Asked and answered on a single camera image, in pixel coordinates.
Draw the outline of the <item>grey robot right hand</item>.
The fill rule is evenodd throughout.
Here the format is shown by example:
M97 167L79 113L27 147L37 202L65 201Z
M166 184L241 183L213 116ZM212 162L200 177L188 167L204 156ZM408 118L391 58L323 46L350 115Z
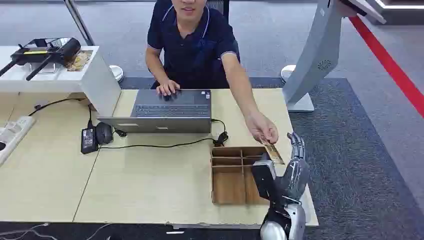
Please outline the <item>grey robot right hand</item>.
M287 137L292 146L291 157L283 176L277 178L277 187L285 200L299 202L308 183L310 167L304 139L295 132L287 133Z

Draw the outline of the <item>person's right hand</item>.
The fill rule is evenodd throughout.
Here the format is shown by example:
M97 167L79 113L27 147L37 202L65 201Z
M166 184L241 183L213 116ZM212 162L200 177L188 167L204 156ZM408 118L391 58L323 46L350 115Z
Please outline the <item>person's right hand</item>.
M171 96L175 94L177 90L180 90L180 85L170 79L166 79L158 82L158 86L156 87L156 92L164 97Z

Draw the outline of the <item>person's left hand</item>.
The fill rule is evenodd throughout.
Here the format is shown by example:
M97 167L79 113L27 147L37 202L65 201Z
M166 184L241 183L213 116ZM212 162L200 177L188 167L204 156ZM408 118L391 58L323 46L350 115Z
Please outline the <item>person's left hand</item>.
M249 132L257 142L265 145L277 143L279 139L277 127L260 111L252 111L244 119Z

